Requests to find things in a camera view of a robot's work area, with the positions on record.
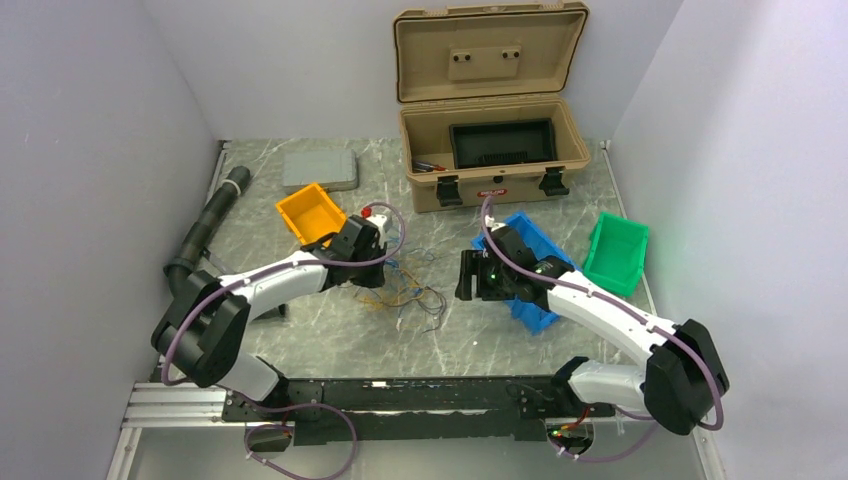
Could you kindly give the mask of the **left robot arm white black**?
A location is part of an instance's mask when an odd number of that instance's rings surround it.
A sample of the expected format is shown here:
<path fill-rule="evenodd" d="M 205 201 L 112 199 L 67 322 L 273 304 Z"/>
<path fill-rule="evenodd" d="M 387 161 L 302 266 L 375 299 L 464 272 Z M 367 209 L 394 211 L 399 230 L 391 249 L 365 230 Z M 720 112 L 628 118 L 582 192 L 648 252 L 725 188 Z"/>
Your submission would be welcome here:
<path fill-rule="evenodd" d="M 388 216 L 352 215 L 341 230 L 282 261 L 243 274 L 188 277 L 151 336 L 152 346 L 199 387 L 220 386 L 248 398 L 264 420 L 290 403 L 289 381 L 272 364 L 242 348 L 246 327 L 290 301 L 347 283 L 384 282 Z"/>

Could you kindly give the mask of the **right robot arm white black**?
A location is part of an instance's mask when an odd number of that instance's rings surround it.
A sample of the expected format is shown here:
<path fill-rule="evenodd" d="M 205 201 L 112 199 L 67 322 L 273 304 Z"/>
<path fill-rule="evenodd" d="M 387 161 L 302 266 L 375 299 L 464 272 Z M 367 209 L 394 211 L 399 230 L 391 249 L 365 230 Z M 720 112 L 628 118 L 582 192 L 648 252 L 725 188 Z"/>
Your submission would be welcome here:
<path fill-rule="evenodd" d="M 631 365 L 574 358 L 551 388 L 557 411 L 574 415 L 604 403 L 642 412 L 671 433 L 719 430 L 730 382 L 708 328 L 637 308 L 590 281 L 570 262 L 538 257 L 512 227 L 484 229 L 484 246 L 460 254 L 462 301 L 517 299 L 576 321 L 612 343 Z"/>

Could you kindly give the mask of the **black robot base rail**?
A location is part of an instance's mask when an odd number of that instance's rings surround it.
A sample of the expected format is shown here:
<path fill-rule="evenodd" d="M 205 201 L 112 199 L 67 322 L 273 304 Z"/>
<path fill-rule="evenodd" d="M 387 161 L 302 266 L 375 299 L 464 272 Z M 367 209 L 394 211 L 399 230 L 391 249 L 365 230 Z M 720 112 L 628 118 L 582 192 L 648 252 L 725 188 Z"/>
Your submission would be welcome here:
<path fill-rule="evenodd" d="M 551 375 L 288 378 L 267 362 L 238 361 L 216 384 L 133 388 L 123 424 L 136 428 L 288 428 L 296 446 L 359 441 L 509 437 L 542 441 L 545 428 L 607 419 Z"/>

